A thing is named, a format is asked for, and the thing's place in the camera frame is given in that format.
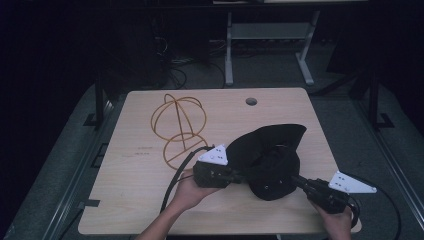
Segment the person's right hand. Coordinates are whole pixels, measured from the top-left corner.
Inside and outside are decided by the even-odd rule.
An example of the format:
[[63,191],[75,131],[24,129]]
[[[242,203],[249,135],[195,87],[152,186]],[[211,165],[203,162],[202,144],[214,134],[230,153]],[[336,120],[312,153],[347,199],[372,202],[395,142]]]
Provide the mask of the person's right hand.
[[352,210],[349,207],[346,207],[342,213],[329,214],[315,203],[311,202],[311,204],[321,215],[329,240],[351,239]]

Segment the black cable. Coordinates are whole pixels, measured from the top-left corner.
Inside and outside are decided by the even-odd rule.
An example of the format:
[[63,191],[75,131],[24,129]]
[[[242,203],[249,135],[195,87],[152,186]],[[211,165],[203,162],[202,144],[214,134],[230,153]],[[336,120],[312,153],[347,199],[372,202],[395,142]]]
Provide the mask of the black cable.
[[402,231],[402,219],[401,219],[401,217],[400,217],[399,208],[396,206],[395,202],[394,202],[394,201],[393,201],[393,199],[390,197],[390,195],[389,195],[386,191],[384,191],[384,190],[383,190],[383,188],[381,188],[381,187],[377,186],[375,183],[372,183],[372,182],[370,182],[370,181],[368,181],[368,180],[366,180],[366,179],[364,179],[364,178],[361,178],[361,177],[356,176],[356,175],[351,174],[351,173],[346,173],[346,172],[343,172],[343,173],[344,173],[344,174],[346,174],[346,175],[348,175],[348,176],[351,176],[351,177],[353,177],[353,178],[356,178],[356,179],[358,179],[358,180],[361,180],[362,182],[365,182],[365,183],[367,183],[367,184],[369,184],[369,185],[375,186],[375,187],[376,187],[379,191],[381,191],[381,192],[382,192],[382,193],[386,196],[386,198],[390,201],[390,203],[391,203],[391,204],[392,204],[392,206],[393,206],[393,209],[394,209],[394,210],[395,210],[395,212],[396,212],[396,217],[397,217],[397,221],[398,221],[396,235],[395,235],[395,237],[394,237],[393,239],[394,239],[394,240],[399,239],[400,233],[401,233],[401,231]]
[[163,202],[162,202],[162,206],[160,208],[160,212],[162,212],[163,210],[165,210],[166,204],[168,203],[168,198],[169,198],[169,195],[171,194],[172,189],[174,188],[175,184],[178,182],[178,178],[180,177],[180,175],[183,172],[184,168],[187,166],[187,164],[190,162],[190,160],[194,157],[194,155],[197,152],[201,151],[201,150],[209,151],[209,150],[211,150],[213,148],[214,148],[214,146],[212,146],[212,147],[208,147],[208,146],[200,147],[200,148],[194,150],[193,152],[191,152],[186,157],[186,159],[184,159],[183,163],[181,163],[180,167],[175,172],[174,177],[172,178],[171,182],[169,183],[168,189],[166,190],[165,196],[163,198]]
[[180,178],[180,179],[178,179],[178,181],[177,182],[179,182],[179,181],[181,181],[181,180],[184,180],[184,179],[186,179],[186,178],[189,178],[189,177],[193,177],[194,175],[190,175],[190,176],[186,176],[186,177],[183,177],[183,178]]
[[60,237],[58,238],[58,240],[63,239],[63,237],[65,236],[65,234],[69,231],[69,229],[72,227],[72,224],[74,224],[74,222],[77,220],[77,218],[79,217],[79,215],[82,214],[82,212],[84,211],[84,209],[80,209],[77,213],[77,215],[75,215],[75,217],[71,220],[71,222],[68,224],[68,226],[66,227],[66,229],[62,232],[62,234],[60,235]]

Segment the gray floor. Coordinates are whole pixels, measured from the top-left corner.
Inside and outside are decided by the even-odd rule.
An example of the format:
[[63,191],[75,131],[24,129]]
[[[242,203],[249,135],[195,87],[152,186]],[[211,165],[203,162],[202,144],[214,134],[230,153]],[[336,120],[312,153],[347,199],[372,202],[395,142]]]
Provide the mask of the gray floor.
[[[314,86],[307,86],[294,53],[299,43],[285,43],[259,51],[252,57],[235,57],[234,85],[232,88],[252,87],[302,87],[314,92],[336,81],[342,75],[327,73],[326,66],[333,46],[315,44],[310,49],[307,62]],[[216,65],[189,64],[178,67],[187,74],[187,89],[220,88],[223,83],[223,56],[211,59]],[[179,72],[174,74],[182,79]],[[380,188],[377,194],[355,194],[361,205],[363,229],[354,239],[393,239],[398,227],[396,209],[383,194],[387,192],[395,202],[401,216],[399,239],[424,239],[424,232],[411,210],[411,203],[404,195],[404,187],[390,168],[387,152],[382,151],[380,139],[391,151],[390,156],[400,166],[405,178],[412,185],[418,199],[424,199],[424,140],[401,111],[395,97],[384,87],[380,88],[380,112],[387,113],[395,128],[373,131],[363,111],[366,100],[353,101],[347,96],[351,83],[323,97],[311,97],[324,133],[341,171],[364,178]],[[164,89],[173,89],[169,81]],[[83,126],[88,114],[94,113],[94,89],[91,87],[82,97],[69,118],[55,147],[34,183],[30,193],[14,220],[14,232],[8,239],[132,239],[133,236],[83,236],[78,233],[80,203],[88,199],[97,175],[97,168],[90,168],[102,143],[107,143],[125,100],[107,108],[106,121],[99,131]],[[71,183],[78,183],[70,188]],[[322,239],[323,235],[292,236],[283,239]]]

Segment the dark background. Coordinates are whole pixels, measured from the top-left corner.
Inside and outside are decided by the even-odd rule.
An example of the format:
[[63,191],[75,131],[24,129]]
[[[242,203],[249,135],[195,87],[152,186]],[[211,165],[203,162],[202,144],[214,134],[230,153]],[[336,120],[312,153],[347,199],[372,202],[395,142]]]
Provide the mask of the dark background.
[[[140,1],[120,4],[131,7]],[[105,82],[109,98],[131,89],[160,88],[166,82],[166,67],[156,55],[153,35],[158,33],[151,29],[151,16],[87,8],[93,6],[105,6],[105,1],[0,2],[0,236],[76,103],[96,79]],[[421,133],[423,10],[421,1],[371,1],[365,9],[343,16],[343,25],[327,28],[326,22],[341,16],[323,12],[315,35],[315,41],[339,39],[329,70],[349,74],[360,66],[372,66]],[[199,20],[193,23],[190,14]],[[199,18],[199,12],[194,11],[169,14],[167,19],[165,34],[182,49],[207,61],[205,40],[221,34],[207,15]],[[225,26],[225,21],[218,23]],[[182,34],[178,33],[188,33],[187,28],[197,30],[198,38],[185,36],[194,42],[180,39]]]

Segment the wooden table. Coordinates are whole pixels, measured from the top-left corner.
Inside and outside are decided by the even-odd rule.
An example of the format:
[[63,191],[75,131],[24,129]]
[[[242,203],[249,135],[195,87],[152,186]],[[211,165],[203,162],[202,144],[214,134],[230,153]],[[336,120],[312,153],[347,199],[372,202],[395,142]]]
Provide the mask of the wooden table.
[[[207,119],[199,135],[209,145],[224,143],[228,146],[239,136],[262,126],[297,123],[307,127],[297,150],[300,174],[306,178],[330,180],[338,169],[304,89],[131,92],[90,195],[91,200],[100,200],[100,204],[85,208],[79,224],[80,233],[138,234],[159,214],[165,191],[175,173],[163,160],[166,141],[151,127],[151,117],[164,104],[165,94],[175,98],[194,97],[201,102]],[[257,104],[246,104],[247,98],[255,98]],[[201,128],[202,111],[190,107],[194,104],[185,105],[193,128]],[[166,112],[158,121],[158,131],[164,135],[178,133],[175,112]],[[324,231],[321,223],[301,189],[267,202],[258,199],[247,184],[230,184],[185,212],[170,234],[315,233]]]

